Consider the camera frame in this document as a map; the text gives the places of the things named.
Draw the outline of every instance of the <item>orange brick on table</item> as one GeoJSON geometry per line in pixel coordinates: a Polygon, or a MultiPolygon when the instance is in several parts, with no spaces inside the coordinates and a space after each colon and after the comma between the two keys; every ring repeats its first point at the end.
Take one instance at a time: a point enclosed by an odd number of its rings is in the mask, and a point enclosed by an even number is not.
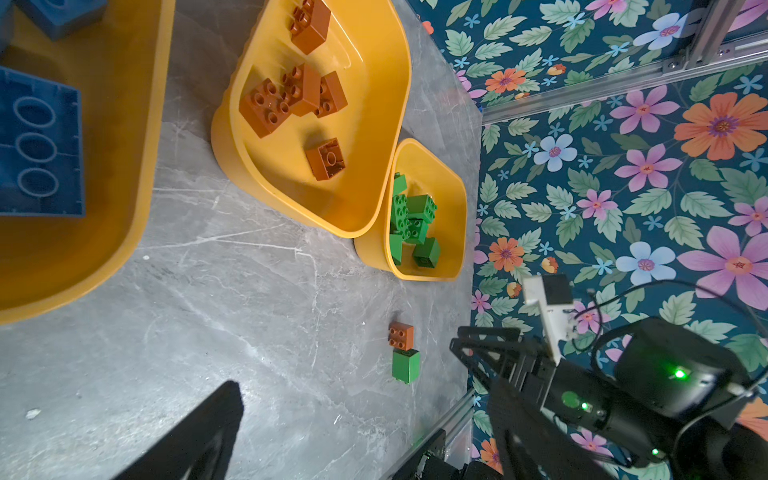
{"type": "Polygon", "coordinates": [[[389,346],[406,352],[413,348],[413,327],[400,322],[389,324],[389,346]]]}
{"type": "Polygon", "coordinates": [[[271,134],[290,116],[290,107],[268,78],[240,99],[240,113],[259,138],[271,134]]]}
{"type": "Polygon", "coordinates": [[[323,118],[346,106],[346,96],[339,81],[339,74],[332,71],[320,79],[320,107],[315,111],[315,115],[323,118]]]}
{"type": "Polygon", "coordinates": [[[283,100],[290,107],[290,113],[303,117],[316,111],[320,105],[320,73],[309,64],[293,67],[283,75],[283,100]]]}
{"type": "Polygon", "coordinates": [[[323,0],[303,0],[293,10],[291,41],[304,55],[309,55],[328,38],[330,22],[331,11],[323,0]]]}
{"type": "Polygon", "coordinates": [[[346,166],[339,140],[336,138],[326,140],[316,147],[305,150],[304,153],[317,180],[329,180],[346,166]]]}

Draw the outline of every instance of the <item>light blue flower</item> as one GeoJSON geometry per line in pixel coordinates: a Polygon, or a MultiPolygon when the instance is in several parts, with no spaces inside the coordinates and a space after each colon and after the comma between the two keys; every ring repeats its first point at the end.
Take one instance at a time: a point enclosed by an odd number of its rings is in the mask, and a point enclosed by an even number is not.
{"type": "Polygon", "coordinates": [[[644,221],[643,225],[648,225],[649,232],[654,228],[661,228],[661,215],[659,215],[658,217],[654,217],[653,215],[648,215],[648,220],[644,221]]]}
{"type": "Polygon", "coordinates": [[[539,247],[538,247],[538,251],[539,251],[539,253],[541,253],[541,255],[546,255],[546,254],[547,254],[547,252],[551,252],[552,250],[554,250],[554,248],[552,248],[552,247],[550,247],[550,246],[549,246],[549,242],[547,242],[547,243],[542,243],[542,244],[541,244],[541,245],[539,245],[539,247]]]}
{"type": "Polygon", "coordinates": [[[624,102],[622,102],[623,99],[623,95],[616,95],[615,97],[611,97],[611,99],[608,100],[608,103],[611,105],[611,108],[620,107],[624,104],[624,102]]]}
{"type": "Polygon", "coordinates": [[[555,57],[554,55],[549,55],[549,58],[545,58],[541,61],[541,64],[545,67],[551,67],[554,65],[556,61],[560,60],[560,57],[555,57]]]}
{"type": "Polygon", "coordinates": [[[620,53],[625,53],[627,50],[629,50],[627,45],[629,45],[628,41],[621,45],[611,45],[611,51],[609,51],[608,54],[610,54],[611,57],[616,58],[620,53]]]}
{"type": "Polygon", "coordinates": [[[576,25],[583,25],[586,22],[586,20],[581,20],[582,17],[584,17],[583,12],[578,14],[576,18],[568,17],[568,21],[565,22],[565,27],[573,30],[574,28],[576,28],[576,25]]]}
{"type": "Polygon", "coordinates": [[[523,153],[528,154],[528,158],[531,158],[531,155],[541,150],[541,148],[536,146],[536,142],[532,141],[530,144],[525,144],[525,148],[523,148],[523,153]]]}
{"type": "Polygon", "coordinates": [[[608,268],[608,267],[610,267],[613,264],[614,264],[613,260],[603,261],[603,259],[598,258],[598,264],[597,265],[593,265],[592,268],[594,268],[595,270],[598,271],[598,275],[604,275],[606,273],[613,273],[613,270],[608,268]]]}
{"type": "Polygon", "coordinates": [[[589,168],[589,164],[591,164],[593,160],[591,158],[588,158],[586,155],[584,155],[582,158],[578,159],[578,166],[581,168],[589,168]]]}
{"type": "Polygon", "coordinates": [[[474,27],[475,25],[480,25],[480,21],[478,20],[478,17],[480,16],[479,13],[475,13],[474,17],[464,17],[466,22],[464,22],[465,27],[474,27]]]}
{"type": "Polygon", "coordinates": [[[749,165],[752,168],[753,172],[756,172],[760,169],[760,164],[768,164],[768,158],[765,158],[763,154],[766,153],[765,148],[758,148],[755,150],[754,154],[751,154],[749,152],[744,152],[741,154],[742,157],[748,158],[749,160],[745,160],[739,164],[739,167],[746,167],[749,165]]]}
{"type": "Polygon", "coordinates": [[[461,60],[456,59],[453,61],[453,66],[456,68],[464,68],[466,65],[469,65],[466,57],[463,57],[461,60]]]}
{"type": "Polygon", "coordinates": [[[555,137],[555,138],[557,138],[559,134],[561,134],[561,133],[563,133],[565,131],[565,129],[560,126],[560,122],[558,122],[558,123],[556,123],[554,125],[550,125],[550,127],[551,128],[549,129],[549,134],[552,137],[555,137]]]}
{"type": "Polygon", "coordinates": [[[602,131],[608,131],[608,125],[614,123],[613,118],[605,118],[605,115],[600,116],[600,120],[595,120],[592,122],[595,124],[594,131],[602,130],[602,131]]]}
{"type": "Polygon", "coordinates": [[[574,213],[576,211],[576,206],[566,207],[563,209],[562,212],[560,212],[560,215],[563,216],[563,220],[567,220],[569,218],[576,218],[576,214],[574,213]]]}
{"type": "Polygon", "coordinates": [[[742,77],[742,78],[739,78],[739,81],[741,82],[741,84],[739,84],[739,85],[737,85],[737,86],[735,86],[733,88],[736,88],[737,90],[741,90],[743,88],[744,89],[743,93],[745,95],[747,95],[753,89],[755,89],[755,90],[763,90],[763,86],[761,84],[757,83],[760,80],[763,80],[763,76],[762,75],[755,75],[754,77],[752,77],[752,80],[750,80],[747,77],[742,77]]]}

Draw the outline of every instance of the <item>blue building brick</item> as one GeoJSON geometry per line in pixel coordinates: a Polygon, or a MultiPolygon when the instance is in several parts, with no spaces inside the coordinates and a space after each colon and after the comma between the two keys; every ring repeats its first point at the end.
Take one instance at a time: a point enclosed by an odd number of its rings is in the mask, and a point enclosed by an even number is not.
{"type": "Polygon", "coordinates": [[[11,0],[0,0],[0,54],[13,38],[13,8],[11,0]]]}
{"type": "Polygon", "coordinates": [[[98,22],[107,0],[14,0],[51,40],[98,22]]]}
{"type": "Polygon", "coordinates": [[[0,67],[0,215],[82,217],[80,92],[0,67]]]}

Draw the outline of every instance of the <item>green brick on table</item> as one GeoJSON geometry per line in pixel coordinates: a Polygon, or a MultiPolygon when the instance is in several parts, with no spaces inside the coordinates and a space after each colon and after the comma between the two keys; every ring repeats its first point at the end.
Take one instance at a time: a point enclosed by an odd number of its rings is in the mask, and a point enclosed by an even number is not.
{"type": "Polygon", "coordinates": [[[432,223],[435,221],[436,210],[437,205],[429,195],[408,197],[408,218],[418,218],[425,220],[426,223],[432,223]]]}
{"type": "Polygon", "coordinates": [[[394,349],[392,351],[392,376],[404,383],[411,383],[421,373],[421,353],[416,349],[407,352],[394,349]]]}
{"type": "Polygon", "coordinates": [[[408,198],[405,195],[392,197],[392,215],[389,222],[390,232],[404,233],[408,230],[408,198]]]}
{"type": "Polygon", "coordinates": [[[400,195],[402,192],[408,190],[408,182],[406,176],[401,173],[395,174],[395,183],[392,185],[392,194],[400,195]]]}
{"type": "Polygon", "coordinates": [[[433,237],[426,239],[424,244],[413,249],[413,259],[418,266],[435,268],[440,259],[440,243],[433,237]]]}
{"type": "Polygon", "coordinates": [[[389,235],[389,253],[392,255],[392,261],[395,265],[402,262],[402,234],[392,233],[389,235]]]}
{"type": "Polygon", "coordinates": [[[421,245],[427,239],[429,223],[418,218],[408,220],[408,230],[403,236],[403,241],[410,244],[421,245]]]}

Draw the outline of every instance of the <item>yellow plastic container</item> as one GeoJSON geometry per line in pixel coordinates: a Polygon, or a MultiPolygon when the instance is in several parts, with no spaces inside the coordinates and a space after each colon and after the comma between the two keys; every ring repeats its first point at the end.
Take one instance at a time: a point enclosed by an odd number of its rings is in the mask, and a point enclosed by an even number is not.
{"type": "Polygon", "coordinates": [[[110,0],[101,22],[57,42],[18,9],[14,20],[0,65],[82,94],[86,216],[0,217],[0,323],[85,295],[138,245],[149,216],[174,0],[110,0]]]}
{"type": "Polygon", "coordinates": [[[245,46],[214,115],[211,143],[238,187],[305,225],[339,237],[367,231],[381,207],[411,85],[406,34],[389,0],[325,0],[333,14],[326,42],[304,55],[290,40],[297,0],[270,0],[245,46]],[[240,99],[304,62],[337,71],[349,105],[328,117],[292,115],[259,138],[239,112],[240,99]],[[337,137],[346,169],[317,181],[304,149],[337,137]]]}
{"type": "Polygon", "coordinates": [[[452,282],[458,278],[464,263],[467,224],[467,190],[464,182],[447,165],[418,141],[408,138],[397,147],[392,173],[386,189],[387,202],[370,230],[355,239],[357,255],[365,265],[388,270],[402,280],[452,282]],[[409,197],[428,194],[437,205],[435,221],[427,237],[440,244],[440,260],[436,268],[416,266],[414,245],[402,245],[402,262],[397,266],[389,252],[389,220],[392,214],[392,189],[395,173],[406,176],[409,197]]]}

